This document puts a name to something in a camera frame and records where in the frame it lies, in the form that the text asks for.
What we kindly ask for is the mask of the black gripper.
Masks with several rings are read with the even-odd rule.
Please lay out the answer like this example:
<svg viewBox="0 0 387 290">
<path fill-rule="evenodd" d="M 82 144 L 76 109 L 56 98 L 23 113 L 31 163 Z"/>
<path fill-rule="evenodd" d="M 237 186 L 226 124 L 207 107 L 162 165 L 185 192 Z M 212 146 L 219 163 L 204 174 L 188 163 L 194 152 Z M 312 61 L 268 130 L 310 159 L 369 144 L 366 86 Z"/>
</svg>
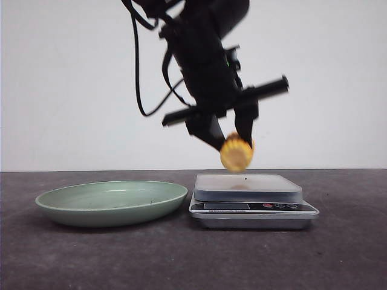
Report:
<svg viewBox="0 0 387 290">
<path fill-rule="evenodd" d="M 258 87 L 241 87 L 238 60 L 232 56 L 232 50 L 223 48 L 221 39 L 243 17 L 234 12 L 202 11 L 169 20 L 159 34 L 168 44 L 163 75 L 167 76 L 169 57 L 174 56 L 185 85 L 196 101 L 195 106 L 165 115 L 162 123 L 167 126 L 186 120 L 188 133 L 217 151 L 226 139 L 215 115 L 223 117 L 227 110 L 234 108 L 235 138 L 252 142 L 253 122 L 259 116 L 256 101 L 288 91 L 286 77 Z"/>
</svg>

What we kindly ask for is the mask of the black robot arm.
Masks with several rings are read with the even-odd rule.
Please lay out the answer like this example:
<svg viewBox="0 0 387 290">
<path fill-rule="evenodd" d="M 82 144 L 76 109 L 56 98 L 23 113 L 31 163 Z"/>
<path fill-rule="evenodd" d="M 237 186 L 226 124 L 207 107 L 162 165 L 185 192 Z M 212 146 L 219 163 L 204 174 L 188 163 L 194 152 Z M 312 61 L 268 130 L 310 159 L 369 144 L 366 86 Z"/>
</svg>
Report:
<svg viewBox="0 0 387 290">
<path fill-rule="evenodd" d="M 249 1 L 185 1 L 176 17 L 167 14 L 177 1 L 137 1 L 150 24 L 134 8 L 134 1 L 123 1 L 129 11 L 132 25 L 141 24 L 148 30 L 164 21 L 159 37 L 167 42 L 162 64 L 164 81 L 170 92 L 168 67 L 175 59 L 183 75 L 182 82 L 195 99 L 194 106 L 164 116 L 163 126 L 185 123 L 190 135 L 201 139 L 216 150 L 226 145 L 218 119 L 229 109 L 235 111 L 235 128 L 239 137 L 249 146 L 252 142 L 253 121 L 258 117 L 258 102 L 288 91 L 288 80 L 279 80 L 259 87 L 244 88 L 238 76 L 240 62 L 236 48 L 225 49 L 221 40 L 247 14 Z"/>
</svg>

